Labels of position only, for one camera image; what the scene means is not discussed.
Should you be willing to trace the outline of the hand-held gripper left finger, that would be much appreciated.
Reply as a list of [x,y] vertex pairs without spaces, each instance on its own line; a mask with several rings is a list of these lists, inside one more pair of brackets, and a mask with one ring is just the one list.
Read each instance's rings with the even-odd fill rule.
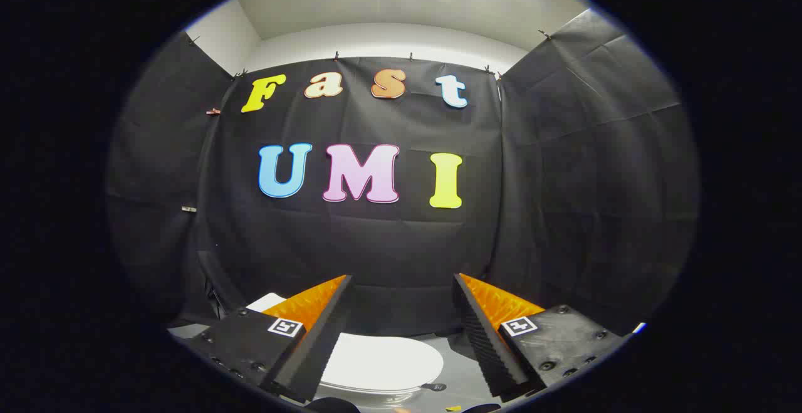
[[266,310],[241,308],[187,341],[220,371],[270,395],[313,400],[352,307],[344,274]]

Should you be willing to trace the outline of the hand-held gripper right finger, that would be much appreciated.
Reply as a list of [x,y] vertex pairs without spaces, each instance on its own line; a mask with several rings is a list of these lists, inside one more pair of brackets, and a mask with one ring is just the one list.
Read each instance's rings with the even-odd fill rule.
[[490,393],[513,400],[601,362],[625,338],[576,308],[543,308],[456,273],[452,297]]

